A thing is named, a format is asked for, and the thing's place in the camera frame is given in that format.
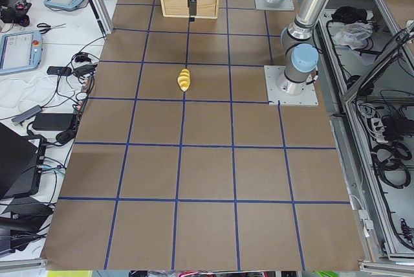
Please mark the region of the toy bread roll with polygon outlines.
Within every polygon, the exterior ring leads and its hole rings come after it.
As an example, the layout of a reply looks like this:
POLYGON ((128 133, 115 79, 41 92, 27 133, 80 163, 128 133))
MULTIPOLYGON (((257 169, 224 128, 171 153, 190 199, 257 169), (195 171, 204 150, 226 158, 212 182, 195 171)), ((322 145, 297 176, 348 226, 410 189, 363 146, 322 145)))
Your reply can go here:
POLYGON ((186 92, 189 89, 191 78, 190 71, 188 69, 183 69, 179 72, 179 75, 177 76, 177 83, 182 92, 186 92))

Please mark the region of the scissors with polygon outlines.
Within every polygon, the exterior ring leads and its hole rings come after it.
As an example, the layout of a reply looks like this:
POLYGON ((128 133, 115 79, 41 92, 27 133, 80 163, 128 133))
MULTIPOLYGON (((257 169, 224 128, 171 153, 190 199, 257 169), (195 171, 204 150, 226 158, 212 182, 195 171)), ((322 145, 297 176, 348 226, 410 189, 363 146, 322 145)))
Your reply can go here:
POLYGON ((59 24, 59 25, 50 25, 50 24, 47 24, 47 23, 38 23, 36 25, 36 27, 39 28, 40 34, 46 34, 46 33, 48 33, 49 31, 51 31, 53 29, 64 28, 64 27, 66 27, 66 24, 63 23, 63 24, 59 24))

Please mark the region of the white crumpled cloth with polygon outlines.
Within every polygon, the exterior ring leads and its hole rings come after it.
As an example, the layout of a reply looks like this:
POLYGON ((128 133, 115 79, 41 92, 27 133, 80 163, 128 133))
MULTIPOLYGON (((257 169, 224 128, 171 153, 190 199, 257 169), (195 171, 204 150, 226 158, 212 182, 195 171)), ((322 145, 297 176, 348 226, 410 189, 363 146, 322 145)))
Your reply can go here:
POLYGON ((335 45, 348 46, 351 49, 362 49, 373 33, 373 26, 367 23, 344 25, 333 36, 335 45))

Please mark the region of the near blue teach pendant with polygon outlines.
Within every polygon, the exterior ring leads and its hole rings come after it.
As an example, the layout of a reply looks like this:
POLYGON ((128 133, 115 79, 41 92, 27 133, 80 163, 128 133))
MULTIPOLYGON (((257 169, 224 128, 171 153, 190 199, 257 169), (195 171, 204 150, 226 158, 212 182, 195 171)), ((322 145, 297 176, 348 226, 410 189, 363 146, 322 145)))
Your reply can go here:
POLYGON ((42 50, 43 38, 37 30, 2 36, 1 75, 36 69, 42 50))

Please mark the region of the black power adapter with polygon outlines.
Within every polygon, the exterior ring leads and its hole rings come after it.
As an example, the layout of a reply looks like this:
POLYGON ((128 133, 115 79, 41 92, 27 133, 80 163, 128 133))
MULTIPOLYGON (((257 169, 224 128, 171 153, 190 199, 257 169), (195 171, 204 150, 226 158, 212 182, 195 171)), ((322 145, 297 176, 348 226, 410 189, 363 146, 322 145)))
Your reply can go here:
POLYGON ((71 127, 73 120, 71 113, 38 113, 32 128, 38 131, 64 131, 71 127))

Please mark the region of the black laptop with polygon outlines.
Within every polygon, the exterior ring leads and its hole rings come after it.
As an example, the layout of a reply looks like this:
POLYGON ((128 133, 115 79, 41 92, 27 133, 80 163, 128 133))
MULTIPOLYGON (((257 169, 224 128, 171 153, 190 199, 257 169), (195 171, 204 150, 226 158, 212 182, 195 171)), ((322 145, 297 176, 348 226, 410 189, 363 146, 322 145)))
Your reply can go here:
POLYGON ((1 199, 38 192, 45 141, 41 135, 21 136, 1 125, 1 199))

